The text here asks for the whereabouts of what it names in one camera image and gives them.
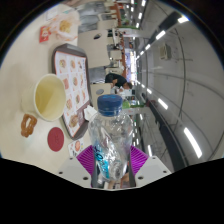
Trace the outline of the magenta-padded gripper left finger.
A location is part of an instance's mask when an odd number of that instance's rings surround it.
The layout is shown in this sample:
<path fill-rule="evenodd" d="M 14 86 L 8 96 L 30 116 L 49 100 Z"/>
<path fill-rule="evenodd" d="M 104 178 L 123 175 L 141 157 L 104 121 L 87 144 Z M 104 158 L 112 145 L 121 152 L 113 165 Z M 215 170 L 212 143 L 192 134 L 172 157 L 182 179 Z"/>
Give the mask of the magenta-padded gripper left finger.
<path fill-rule="evenodd" d="M 84 188 L 96 185 L 96 164 L 92 146 L 88 146 L 78 156 L 70 157 L 58 170 L 58 175 Z"/>

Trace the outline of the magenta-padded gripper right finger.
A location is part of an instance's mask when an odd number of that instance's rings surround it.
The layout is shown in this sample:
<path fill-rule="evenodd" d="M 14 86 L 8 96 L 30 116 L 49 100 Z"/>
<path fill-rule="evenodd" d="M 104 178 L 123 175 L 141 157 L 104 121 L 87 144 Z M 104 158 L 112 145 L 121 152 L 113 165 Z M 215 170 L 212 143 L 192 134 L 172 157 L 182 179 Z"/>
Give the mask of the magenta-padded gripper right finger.
<path fill-rule="evenodd" d="M 170 174 L 170 170 L 157 156 L 149 157 L 134 146 L 130 148 L 129 182 L 131 187 L 143 187 Z"/>

